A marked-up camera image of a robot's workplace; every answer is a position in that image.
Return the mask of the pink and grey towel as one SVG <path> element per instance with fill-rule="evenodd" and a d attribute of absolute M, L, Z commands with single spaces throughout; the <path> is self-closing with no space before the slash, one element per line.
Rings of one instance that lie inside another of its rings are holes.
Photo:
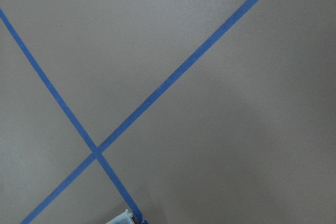
<path fill-rule="evenodd" d="M 133 213 L 126 209 L 125 212 L 108 221 L 106 224 L 135 224 L 135 220 Z"/>

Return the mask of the blue tape line crosswise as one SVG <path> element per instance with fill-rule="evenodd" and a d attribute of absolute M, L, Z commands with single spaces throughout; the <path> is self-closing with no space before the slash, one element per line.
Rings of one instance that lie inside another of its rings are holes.
<path fill-rule="evenodd" d="M 100 145 L 106 151 L 147 109 L 149 109 L 201 56 L 223 37 L 258 1 L 246 0 L 163 83 L 156 88 Z"/>

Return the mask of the blue tape line lengthwise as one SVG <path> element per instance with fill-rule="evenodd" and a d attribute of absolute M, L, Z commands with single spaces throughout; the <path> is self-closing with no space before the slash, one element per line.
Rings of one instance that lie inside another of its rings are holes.
<path fill-rule="evenodd" d="M 125 203 L 132 210 L 133 217 L 137 223 L 148 223 L 145 220 L 142 211 L 139 206 L 135 203 L 134 199 L 131 197 L 130 193 L 127 191 L 124 184 L 121 182 L 111 165 L 108 163 L 107 159 L 104 157 L 104 150 L 97 146 L 92 140 L 91 136 L 79 122 L 75 114 L 72 112 L 70 107 L 67 105 L 65 100 L 59 94 L 57 89 L 54 87 L 53 83 L 49 80 L 43 69 L 40 67 L 35 57 L 29 51 L 28 47 L 25 45 L 13 25 L 10 23 L 9 19 L 3 11 L 1 11 L 1 20 L 6 26 L 8 32 L 14 39 L 15 43 L 21 49 L 22 53 L 29 61 L 30 65 L 37 73 L 45 87 L 48 89 L 54 100 L 57 102 L 59 107 L 62 109 L 65 116 L 68 118 L 70 123 L 74 126 L 75 130 L 84 140 L 85 144 L 89 147 L 91 153 L 85 158 L 75 169 L 71 172 L 55 189 L 54 191 L 47 196 L 32 212 L 30 212 L 22 221 L 22 223 L 31 223 L 42 211 L 49 206 L 72 182 L 75 181 L 79 175 L 81 175 L 94 161 L 98 161 L 100 166 L 103 168 L 106 175 L 109 177 L 111 182 L 114 184 L 115 188 L 119 192 L 120 196 L 123 198 Z"/>

